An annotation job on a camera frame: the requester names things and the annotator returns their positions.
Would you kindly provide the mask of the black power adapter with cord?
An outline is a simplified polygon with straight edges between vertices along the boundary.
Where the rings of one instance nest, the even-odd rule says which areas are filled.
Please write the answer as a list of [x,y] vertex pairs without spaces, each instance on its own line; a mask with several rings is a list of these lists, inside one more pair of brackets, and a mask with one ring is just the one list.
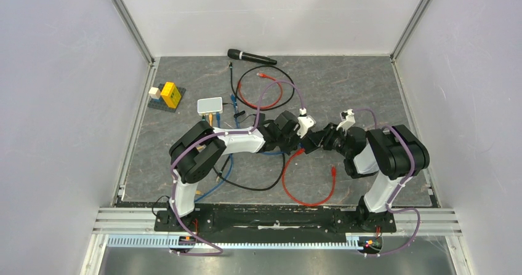
[[253,126],[256,126],[256,121],[257,123],[260,123],[261,119],[257,119],[258,118],[258,114],[257,113],[252,113],[252,114],[246,114],[246,112],[244,110],[242,111],[238,111],[237,113],[235,113],[233,115],[233,118],[234,118],[234,122],[235,122],[235,127],[236,128],[240,128],[241,127],[241,123],[244,122],[246,119],[249,119],[249,118],[252,118],[254,121],[253,121]]

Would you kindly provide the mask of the white network switch box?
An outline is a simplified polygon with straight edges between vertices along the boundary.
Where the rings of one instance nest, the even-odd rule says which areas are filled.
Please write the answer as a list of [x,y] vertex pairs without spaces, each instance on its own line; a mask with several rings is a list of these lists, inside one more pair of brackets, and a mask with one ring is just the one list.
[[197,101],[197,112],[200,116],[220,114],[223,112],[222,97],[202,98]]

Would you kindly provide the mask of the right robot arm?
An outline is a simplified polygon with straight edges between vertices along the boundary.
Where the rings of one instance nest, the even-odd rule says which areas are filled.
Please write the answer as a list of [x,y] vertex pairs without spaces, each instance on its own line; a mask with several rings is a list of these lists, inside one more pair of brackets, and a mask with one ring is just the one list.
[[344,131],[331,126],[325,130],[321,146],[344,157],[348,176],[375,176],[354,214],[357,226],[364,231],[389,221],[396,195],[430,164],[428,149],[405,125],[368,131],[359,127]]

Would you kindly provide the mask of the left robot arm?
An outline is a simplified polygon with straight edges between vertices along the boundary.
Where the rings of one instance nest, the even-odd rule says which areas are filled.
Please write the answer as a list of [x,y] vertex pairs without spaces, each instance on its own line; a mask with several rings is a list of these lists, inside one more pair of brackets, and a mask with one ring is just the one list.
[[179,231],[192,226],[198,183],[223,155],[263,153],[276,148],[289,154],[315,124],[303,108],[298,116],[284,111],[274,120],[257,113],[253,125],[241,129],[212,127],[206,121],[196,123],[169,149],[173,177],[170,224]]

